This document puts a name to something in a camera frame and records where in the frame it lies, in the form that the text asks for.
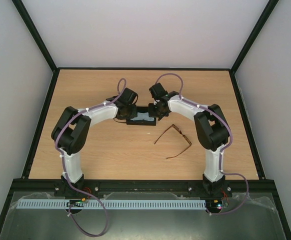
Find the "blue cleaning cloth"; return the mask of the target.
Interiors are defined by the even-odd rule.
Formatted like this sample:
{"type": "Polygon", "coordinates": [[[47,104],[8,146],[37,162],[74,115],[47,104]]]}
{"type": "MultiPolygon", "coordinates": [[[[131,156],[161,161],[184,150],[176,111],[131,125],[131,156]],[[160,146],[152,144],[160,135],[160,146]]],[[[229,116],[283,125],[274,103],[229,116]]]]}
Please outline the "blue cleaning cloth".
{"type": "Polygon", "coordinates": [[[134,122],[153,122],[154,117],[150,117],[148,112],[137,112],[137,116],[132,118],[131,121],[134,122]]]}

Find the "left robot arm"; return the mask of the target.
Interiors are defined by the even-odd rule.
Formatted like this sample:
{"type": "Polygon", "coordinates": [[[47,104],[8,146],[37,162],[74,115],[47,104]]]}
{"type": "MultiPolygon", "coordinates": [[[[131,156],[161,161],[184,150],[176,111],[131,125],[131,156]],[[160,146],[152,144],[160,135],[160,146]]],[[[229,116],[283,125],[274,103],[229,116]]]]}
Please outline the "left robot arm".
{"type": "Polygon", "coordinates": [[[109,119],[128,120],[137,116],[138,94],[124,88],[117,96],[102,103],[76,109],[66,107],[55,125],[51,138],[62,161],[61,181],[55,186],[58,197],[92,195],[84,190],[84,174],[81,167],[81,150],[84,147],[90,127],[109,119]]]}

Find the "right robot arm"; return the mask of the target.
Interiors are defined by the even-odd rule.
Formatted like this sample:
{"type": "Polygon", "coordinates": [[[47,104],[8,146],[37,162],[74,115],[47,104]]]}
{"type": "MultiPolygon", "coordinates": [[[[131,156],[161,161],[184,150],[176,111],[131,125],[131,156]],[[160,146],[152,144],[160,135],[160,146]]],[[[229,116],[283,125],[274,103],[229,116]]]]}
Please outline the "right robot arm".
{"type": "Polygon", "coordinates": [[[169,113],[177,113],[194,122],[198,141],[205,149],[203,189],[209,196],[216,195],[225,183],[224,151],[232,140],[220,106],[202,105],[176,91],[167,92],[159,82],[151,86],[149,92],[154,99],[154,103],[149,104],[150,116],[161,120],[169,113]]]}

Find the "black glasses case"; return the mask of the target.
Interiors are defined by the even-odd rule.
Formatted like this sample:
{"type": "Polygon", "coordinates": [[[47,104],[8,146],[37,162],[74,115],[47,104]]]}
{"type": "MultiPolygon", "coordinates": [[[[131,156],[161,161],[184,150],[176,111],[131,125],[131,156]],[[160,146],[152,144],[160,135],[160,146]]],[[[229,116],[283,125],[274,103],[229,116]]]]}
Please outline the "black glasses case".
{"type": "Polygon", "coordinates": [[[150,117],[148,106],[137,106],[136,107],[136,117],[128,119],[126,121],[127,125],[132,126],[156,126],[157,121],[155,117],[150,117]]]}

